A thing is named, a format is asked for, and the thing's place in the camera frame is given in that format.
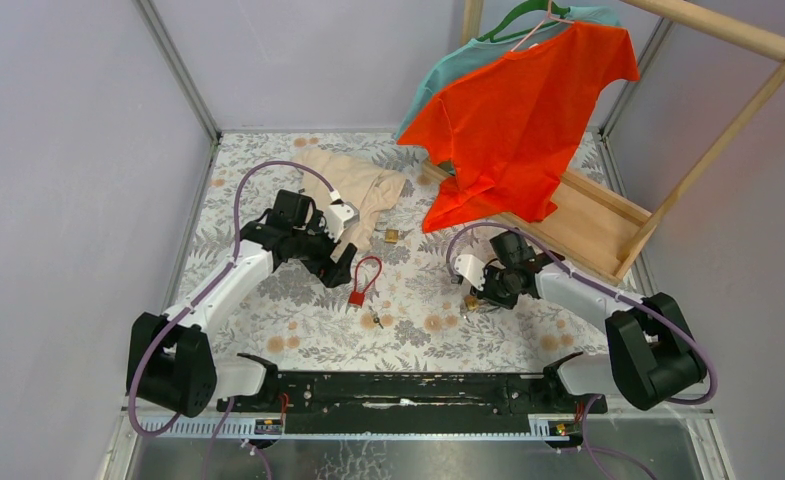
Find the red cable lock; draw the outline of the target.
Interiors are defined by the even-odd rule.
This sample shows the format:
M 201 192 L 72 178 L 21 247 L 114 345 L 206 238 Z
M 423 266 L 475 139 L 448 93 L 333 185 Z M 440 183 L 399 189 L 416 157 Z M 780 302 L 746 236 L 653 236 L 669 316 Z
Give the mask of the red cable lock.
M 382 271 L 383 263 L 377 256 L 366 256 L 357 262 L 347 301 L 349 307 L 361 308 L 364 305 L 366 295 L 374 287 Z

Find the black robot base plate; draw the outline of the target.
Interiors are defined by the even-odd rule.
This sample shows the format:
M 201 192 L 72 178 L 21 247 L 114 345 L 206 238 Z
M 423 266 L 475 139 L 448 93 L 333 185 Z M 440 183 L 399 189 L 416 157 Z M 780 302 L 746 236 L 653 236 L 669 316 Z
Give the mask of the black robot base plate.
M 431 415 L 454 421 L 554 415 L 559 421 L 579 425 L 592 397 L 565 393 L 547 369 L 542 373 L 436 373 L 278 368 L 278 396 L 272 403 L 262 405 L 247 397 L 215 401 L 220 411 L 271 414 L 280 420 L 300 414 L 362 418 L 376 412 L 385 417 L 414 412 L 420 418 Z

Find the brass padlock with keys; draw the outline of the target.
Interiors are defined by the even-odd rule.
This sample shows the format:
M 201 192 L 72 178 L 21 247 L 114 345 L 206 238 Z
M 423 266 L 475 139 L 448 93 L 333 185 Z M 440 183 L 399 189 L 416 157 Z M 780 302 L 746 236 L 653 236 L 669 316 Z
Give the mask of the brass padlock with keys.
M 500 306 L 494 305 L 485 299 L 480 299 L 473 295 L 466 295 L 463 298 L 461 314 L 465 318 L 470 318 L 475 315 L 488 315 L 499 309 Z

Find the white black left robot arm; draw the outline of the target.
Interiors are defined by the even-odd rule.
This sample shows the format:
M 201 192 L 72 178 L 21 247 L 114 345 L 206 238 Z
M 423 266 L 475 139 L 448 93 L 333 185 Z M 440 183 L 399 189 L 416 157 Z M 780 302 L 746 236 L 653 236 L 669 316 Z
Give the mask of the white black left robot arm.
M 213 400 L 241 398 L 264 411 L 277 401 L 277 366 L 257 355 L 215 358 L 211 342 L 239 304 L 284 263 L 300 262 L 325 287 L 351 281 L 357 248 L 346 230 L 359 211 L 332 195 L 316 207 L 306 195 L 281 190 L 273 207 L 239 231 L 230 249 L 201 285 L 166 312 L 144 312 L 134 322 L 128 357 L 128 397 L 195 417 Z

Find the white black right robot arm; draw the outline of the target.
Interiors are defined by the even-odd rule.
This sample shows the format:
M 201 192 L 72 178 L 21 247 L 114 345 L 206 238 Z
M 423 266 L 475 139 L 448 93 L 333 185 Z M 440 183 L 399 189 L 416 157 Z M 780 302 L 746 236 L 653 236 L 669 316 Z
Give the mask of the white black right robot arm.
M 529 296 L 568 310 L 600 330 L 603 353 L 573 354 L 548 367 L 543 402 L 565 412 L 581 396 L 619 395 L 639 410 L 665 401 L 687 400 L 709 377 L 705 360 L 673 297 L 620 293 L 573 269 L 562 256 L 536 251 L 517 232 L 494 236 L 494 258 L 460 254 L 454 274 L 486 303 L 512 310 Z

